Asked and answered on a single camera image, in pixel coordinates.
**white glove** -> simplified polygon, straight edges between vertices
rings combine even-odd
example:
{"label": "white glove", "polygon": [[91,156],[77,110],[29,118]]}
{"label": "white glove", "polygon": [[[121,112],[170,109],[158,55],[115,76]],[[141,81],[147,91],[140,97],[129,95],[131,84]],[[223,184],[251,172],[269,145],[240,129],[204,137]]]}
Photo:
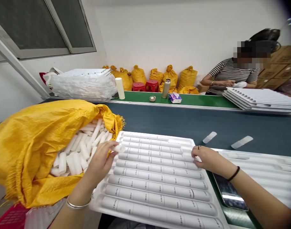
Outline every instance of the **white glove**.
{"label": "white glove", "polygon": [[245,81],[239,82],[234,84],[233,87],[237,87],[237,88],[245,88],[247,86],[247,83]]}

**striped shirt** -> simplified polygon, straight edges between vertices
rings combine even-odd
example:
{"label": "striped shirt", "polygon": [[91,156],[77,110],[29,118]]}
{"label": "striped shirt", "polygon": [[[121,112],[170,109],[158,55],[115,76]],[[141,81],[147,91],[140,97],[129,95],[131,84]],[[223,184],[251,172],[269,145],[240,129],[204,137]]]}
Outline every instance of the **striped shirt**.
{"label": "striped shirt", "polygon": [[[234,80],[236,83],[245,81],[247,83],[255,82],[258,79],[260,69],[241,69],[234,68],[233,58],[229,58],[218,63],[208,74],[214,77],[214,81]],[[207,92],[222,95],[226,90],[224,86],[209,86]]]}

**white wall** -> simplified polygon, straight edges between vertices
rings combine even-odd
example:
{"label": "white wall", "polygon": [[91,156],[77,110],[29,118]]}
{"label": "white wall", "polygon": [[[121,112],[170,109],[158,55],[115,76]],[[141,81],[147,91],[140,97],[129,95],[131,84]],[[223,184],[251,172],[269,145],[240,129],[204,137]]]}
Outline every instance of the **white wall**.
{"label": "white wall", "polygon": [[[97,52],[21,61],[49,92],[50,89],[40,79],[39,72],[48,72],[53,66],[62,71],[68,71],[74,68],[101,68],[107,64],[94,2],[82,0],[82,3]],[[0,122],[11,114],[41,101],[40,95],[8,63],[0,63]]]}
{"label": "white wall", "polygon": [[275,0],[94,1],[108,64],[129,71],[137,64],[146,77],[169,64],[177,73],[193,65],[203,77],[233,56],[237,41],[288,18]]}

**hand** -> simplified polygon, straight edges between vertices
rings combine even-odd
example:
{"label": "hand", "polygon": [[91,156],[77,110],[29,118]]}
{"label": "hand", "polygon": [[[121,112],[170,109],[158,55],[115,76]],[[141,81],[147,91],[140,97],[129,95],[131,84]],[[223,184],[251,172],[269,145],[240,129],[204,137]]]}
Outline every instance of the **hand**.
{"label": "hand", "polygon": [[245,88],[246,86],[247,86],[247,83],[245,81],[242,81],[242,82],[239,82],[239,83],[234,84],[233,87],[236,87],[236,88]]}
{"label": "hand", "polygon": [[223,176],[225,179],[229,179],[237,170],[237,166],[232,162],[224,158],[217,151],[205,146],[193,147],[191,156],[199,156],[202,160],[202,162],[194,161],[197,167]]}
{"label": "hand", "polygon": [[119,145],[118,142],[108,141],[101,143],[91,162],[85,172],[83,179],[87,180],[87,185],[90,189],[95,189],[95,187],[100,183],[101,180],[108,174],[111,165],[113,163],[114,157],[118,152],[112,152],[108,157],[107,154],[111,147]]}
{"label": "hand", "polygon": [[222,81],[216,81],[217,85],[219,86],[225,86],[225,87],[232,87],[235,84],[234,80],[222,80]]}

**phone screen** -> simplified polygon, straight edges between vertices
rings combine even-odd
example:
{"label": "phone screen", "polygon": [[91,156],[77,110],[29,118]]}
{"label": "phone screen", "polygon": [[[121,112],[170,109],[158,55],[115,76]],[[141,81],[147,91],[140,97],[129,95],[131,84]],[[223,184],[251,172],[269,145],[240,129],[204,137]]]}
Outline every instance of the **phone screen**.
{"label": "phone screen", "polygon": [[227,207],[248,211],[248,207],[235,187],[224,177],[213,174],[221,193],[222,199]]}

